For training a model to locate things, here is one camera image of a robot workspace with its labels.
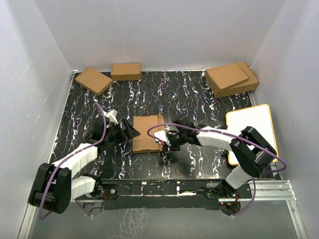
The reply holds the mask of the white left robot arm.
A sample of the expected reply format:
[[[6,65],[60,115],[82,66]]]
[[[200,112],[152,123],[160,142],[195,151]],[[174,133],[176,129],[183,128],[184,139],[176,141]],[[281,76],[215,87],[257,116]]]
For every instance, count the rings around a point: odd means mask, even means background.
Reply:
[[[140,135],[126,119],[116,121],[104,117],[95,121],[93,129],[78,148],[64,158],[39,166],[28,203],[62,214],[72,200],[88,195],[93,199],[103,194],[101,178],[89,173],[77,174],[98,158],[107,143],[121,144]]]

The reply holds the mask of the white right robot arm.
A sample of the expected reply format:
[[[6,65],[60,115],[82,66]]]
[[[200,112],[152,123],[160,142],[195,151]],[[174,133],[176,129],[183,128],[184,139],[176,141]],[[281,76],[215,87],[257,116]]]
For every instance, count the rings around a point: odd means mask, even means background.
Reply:
[[[242,185],[260,177],[277,156],[275,149],[251,126],[238,134],[204,124],[195,126],[188,121],[177,120],[174,126],[176,130],[158,133],[164,152],[179,151],[182,145],[189,143],[222,148],[235,155],[238,165],[216,187],[208,189],[223,197],[235,197]]]

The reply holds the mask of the small cardboard box top right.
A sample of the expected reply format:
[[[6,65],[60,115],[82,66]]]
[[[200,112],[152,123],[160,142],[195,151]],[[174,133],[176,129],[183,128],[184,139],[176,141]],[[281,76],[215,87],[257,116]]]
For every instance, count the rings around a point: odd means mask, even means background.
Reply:
[[[205,78],[215,94],[249,80],[249,76],[237,64],[207,69]]]

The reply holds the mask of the large cardboard box bottom right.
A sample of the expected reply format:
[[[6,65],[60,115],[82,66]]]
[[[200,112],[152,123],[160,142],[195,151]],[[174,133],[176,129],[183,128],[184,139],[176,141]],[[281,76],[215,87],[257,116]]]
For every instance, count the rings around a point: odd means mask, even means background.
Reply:
[[[218,98],[232,96],[232,95],[236,95],[236,94],[241,94],[244,92],[254,91],[257,89],[257,87],[259,85],[259,80],[255,76],[253,71],[250,69],[250,67],[247,65],[247,63],[246,62],[237,62],[236,64],[249,77],[248,81],[243,82],[243,83],[241,83],[237,86],[234,86],[232,88],[226,89],[225,91],[219,92],[217,94]]]

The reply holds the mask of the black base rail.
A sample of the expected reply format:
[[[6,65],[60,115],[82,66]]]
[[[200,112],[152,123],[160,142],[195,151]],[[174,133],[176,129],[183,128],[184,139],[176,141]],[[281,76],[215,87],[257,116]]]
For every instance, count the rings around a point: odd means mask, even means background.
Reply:
[[[102,193],[89,198],[79,197],[85,204],[101,203],[104,210],[130,208],[177,209],[204,208],[220,210],[228,202],[235,202],[234,209],[240,210],[240,202],[252,198],[249,184],[242,185],[228,196],[222,192],[218,179],[103,179]]]

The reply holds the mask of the aluminium frame rail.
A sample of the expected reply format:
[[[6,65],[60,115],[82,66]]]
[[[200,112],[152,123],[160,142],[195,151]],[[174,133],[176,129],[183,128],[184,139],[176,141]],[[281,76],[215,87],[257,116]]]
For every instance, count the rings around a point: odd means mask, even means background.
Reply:
[[[297,207],[297,199],[289,180],[257,180],[250,182],[255,201],[285,201],[298,239],[307,239],[307,233]]]

